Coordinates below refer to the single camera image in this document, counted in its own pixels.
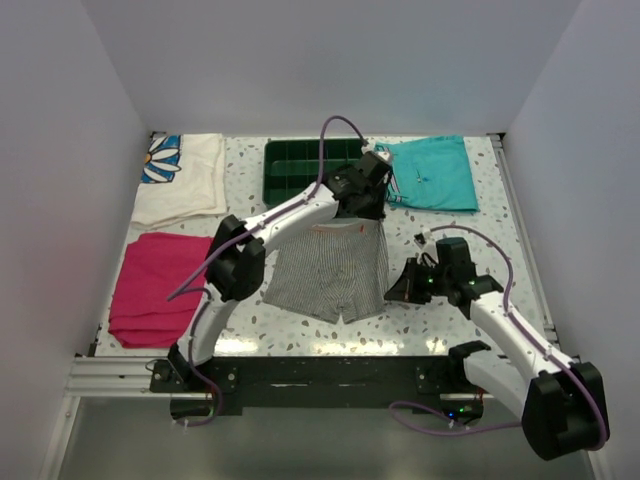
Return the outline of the grey striped underwear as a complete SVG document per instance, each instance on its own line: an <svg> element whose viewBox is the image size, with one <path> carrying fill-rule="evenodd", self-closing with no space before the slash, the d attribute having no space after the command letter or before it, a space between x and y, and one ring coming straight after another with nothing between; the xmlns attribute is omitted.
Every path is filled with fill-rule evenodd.
<svg viewBox="0 0 640 480"><path fill-rule="evenodd" d="M264 301L327 323L349 324L384 310L388 276L383 223L336 220L282 244Z"/></svg>

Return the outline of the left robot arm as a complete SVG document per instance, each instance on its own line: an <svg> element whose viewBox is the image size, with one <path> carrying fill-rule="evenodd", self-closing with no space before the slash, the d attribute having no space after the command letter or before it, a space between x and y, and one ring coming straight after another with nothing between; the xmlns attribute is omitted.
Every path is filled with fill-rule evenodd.
<svg viewBox="0 0 640 480"><path fill-rule="evenodd" d="M265 213L222 220L203 264L168 297L185 294L198 276L204 277L201 304L169 354L177 386L196 392L205 385L204 364L222 330L239 303L262 285L266 259L285 241L313 227L337 229L383 218L392 161L388 151L367 151L355 164L325 174Z"/></svg>

